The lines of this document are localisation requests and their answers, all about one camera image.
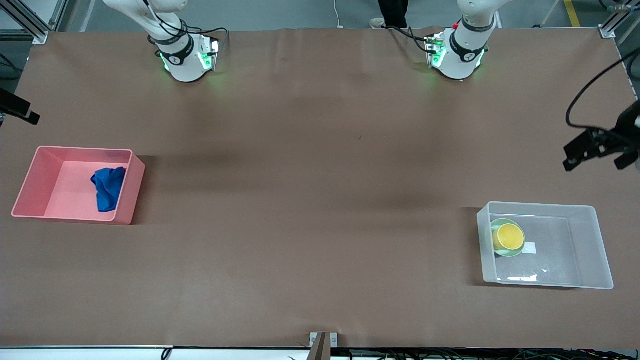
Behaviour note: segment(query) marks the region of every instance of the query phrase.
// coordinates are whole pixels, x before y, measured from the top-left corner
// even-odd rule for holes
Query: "pink plastic bin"
[[[127,169],[114,211],[98,212],[91,176],[102,168]],[[54,222],[129,225],[145,164],[131,150],[41,146],[11,214]]]

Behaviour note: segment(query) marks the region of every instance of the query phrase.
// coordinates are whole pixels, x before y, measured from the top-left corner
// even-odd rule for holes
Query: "black pants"
[[[406,15],[406,8],[409,6],[409,0],[378,0],[378,4],[387,26],[406,28],[404,16]]]

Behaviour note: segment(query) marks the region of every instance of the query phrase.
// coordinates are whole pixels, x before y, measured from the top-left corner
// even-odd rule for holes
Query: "brown table surface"
[[[0,344],[637,348],[640,174],[572,173],[574,95],[619,59],[596,29],[496,31],[451,81],[388,31],[233,33],[220,70],[174,81],[144,33],[53,33],[0,131]],[[622,67],[575,109],[611,127]],[[132,149],[134,225],[10,212],[39,145]],[[491,200],[598,210],[615,289],[490,285]]]

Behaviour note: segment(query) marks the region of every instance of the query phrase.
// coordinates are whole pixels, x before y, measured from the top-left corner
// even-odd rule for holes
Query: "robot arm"
[[[176,12],[188,0],[103,0],[131,18],[149,33],[158,48],[164,68],[178,81],[191,82],[214,70],[219,43],[189,32]]]
[[[178,34],[181,29],[180,18],[175,14],[185,8],[188,0],[103,0],[104,3],[124,15],[130,17],[156,40],[168,40]],[[170,26],[161,26],[159,17]]]
[[[512,0],[458,0],[463,21],[476,28],[491,26],[498,9]]]
[[[496,27],[495,12],[512,0],[458,0],[462,19],[428,39],[428,63],[444,76],[465,79],[480,66],[486,42]]]

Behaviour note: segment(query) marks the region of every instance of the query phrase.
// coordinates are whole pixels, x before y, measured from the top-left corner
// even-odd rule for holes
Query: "green led light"
[[[442,66],[442,62],[446,54],[447,54],[446,48],[444,46],[441,46],[438,49],[438,51],[433,55],[433,60],[431,61],[431,64],[434,67],[440,68]]]
[[[484,56],[484,50],[480,53],[480,55],[478,56],[478,62],[476,63],[476,68],[478,68],[478,66],[480,66],[481,62],[482,62],[482,57]]]
[[[211,65],[211,57],[207,54],[198,53],[200,62],[202,63],[202,67],[205,70],[210,70],[213,65]]]
[[[166,60],[164,59],[164,56],[162,54],[160,54],[160,59],[162,59],[162,62],[164,63],[164,69],[168,72],[171,72],[171,70],[169,70],[169,65],[167,65]]]

